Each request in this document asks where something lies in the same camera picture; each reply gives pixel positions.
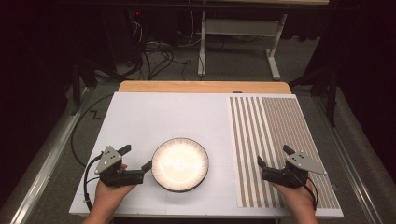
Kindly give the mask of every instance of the metal frame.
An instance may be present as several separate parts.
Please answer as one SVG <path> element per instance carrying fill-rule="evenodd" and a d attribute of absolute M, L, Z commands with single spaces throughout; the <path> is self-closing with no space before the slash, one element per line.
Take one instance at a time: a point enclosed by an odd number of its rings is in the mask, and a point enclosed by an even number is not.
<path fill-rule="evenodd" d="M 266 50 L 266 58 L 270 65 L 271 74 L 274 80 L 280 80 L 274 58 L 277 45 L 282 35 L 288 14 L 282 14 L 279 21 L 239 21 L 239 20 L 214 20 L 206 19 L 206 12 L 202 13 L 201 47 L 199 51 L 198 77 L 205 75 L 206 68 L 206 34 L 222 35 L 255 35 L 273 37 L 274 43 L 270 49 Z"/>

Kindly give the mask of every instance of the striped mat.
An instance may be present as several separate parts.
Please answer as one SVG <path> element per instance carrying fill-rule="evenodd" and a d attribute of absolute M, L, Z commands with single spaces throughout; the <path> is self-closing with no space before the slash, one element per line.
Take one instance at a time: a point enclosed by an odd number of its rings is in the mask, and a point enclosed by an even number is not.
<path fill-rule="evenodd" d="M 238 207 L 285 207 L 276 189 L 262 180 L 257 156 L 282 169 L 283 146 L 288 145 L 323 165 L 296 97 L 236 96 L 229 98 L 229 107 Z M 318 188 L 318 208 L 340 208 L 329 177 L 310 174 Z"/>

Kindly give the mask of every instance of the human hand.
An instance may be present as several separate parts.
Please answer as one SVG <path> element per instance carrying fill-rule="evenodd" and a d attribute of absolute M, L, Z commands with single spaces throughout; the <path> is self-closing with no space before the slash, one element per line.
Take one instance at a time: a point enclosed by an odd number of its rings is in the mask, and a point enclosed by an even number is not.
<path fill-rule="evenodd" d="M 120 207 L 124 197 L 135 187 L 135 185 L 122 186 L 120 188 L 108 187 L 101 180 L 96 185 L 95 201 L 90 214 L 85 218 L 84 224 L 108 223 L 116 210 Z"/>
<path fill-rule="evenodd" d="M 313 198 L 304 187 L 292 189 L 275 183 L 271 183 L 271 185 L 283 195 L 285 204 L 289 207 L 297 223 L 318 223 L 315 217 Z M 312 190 L 312 183 L 310 181 L 307 181 L 306 185 Z"/>

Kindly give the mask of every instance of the glowing dish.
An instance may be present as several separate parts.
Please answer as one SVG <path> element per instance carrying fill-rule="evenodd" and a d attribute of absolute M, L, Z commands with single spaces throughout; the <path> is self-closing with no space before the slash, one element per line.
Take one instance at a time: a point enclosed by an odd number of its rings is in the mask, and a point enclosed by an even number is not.
<path fill-rule="evenodd" d="M 163 188 L 185 192 L 204 181 L 209 168 L 206 151 L 188 138 L 174 138 L 158 147 L 152 157 L 152 174 Z"/>

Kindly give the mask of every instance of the white table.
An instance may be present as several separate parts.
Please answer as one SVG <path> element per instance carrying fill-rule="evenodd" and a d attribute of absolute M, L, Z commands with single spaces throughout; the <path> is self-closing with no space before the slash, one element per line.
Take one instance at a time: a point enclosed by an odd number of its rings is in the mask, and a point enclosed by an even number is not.
<path fill-rule="evenodd" d="M 188 82 L 185 88 L 194 92 L 208 86 L 207 91 L 222 84 L 222 90 L 237 87 L 238 82 Z M 140 169 L 150 161 L 153 153 L 163 142 L 186 137 L 200 143 L 209 158 L 209 171 L 204 182 L 196 189 L 185 193 L 174 193 L 163 189 L 147 172 L 143 185 L 137 186 L 124 199 L 116 212 L 117 217 L 284 217 L 289 215 L 287 208 L 282 207 L 238 207 L 237 178 L 233 156 L 232 126 L 230 125 L 229 97 L 257 96 L 259 93 L 179 93 L 179 92 L 126 92 L 145 91 L 158 86 L 173 86 L 180 91 L 182 82 L 129 82 L 121 85 L 123 92 L 116 92 L 107 111 L 102 129 L 92 150 L 93 157 L 105 150 L 106 146 L 115 149 L 132 145 L 132 151 L 123 156 L 123 163 L 128 169 Z M 268 83 L 243 83 L 240 89 L 247 86 L 267 86 Z M 269 92 L 277 92 L 284 88 L 286 94 L 270 94 L 275 98 L 295 98 L 288 93 L 285 83 L 275 83 L 278 88 Z M 94 166 L 89 178 L 95 177 Z M 96 182 L 88 185 L 91 199 L 94 198 Z M 83 202 L 82 183 L 78 187 L 70 213 L 87 215 L 89 210 Z M 341 217 L 339 207 L 319 208 L 318 217 Z"/>

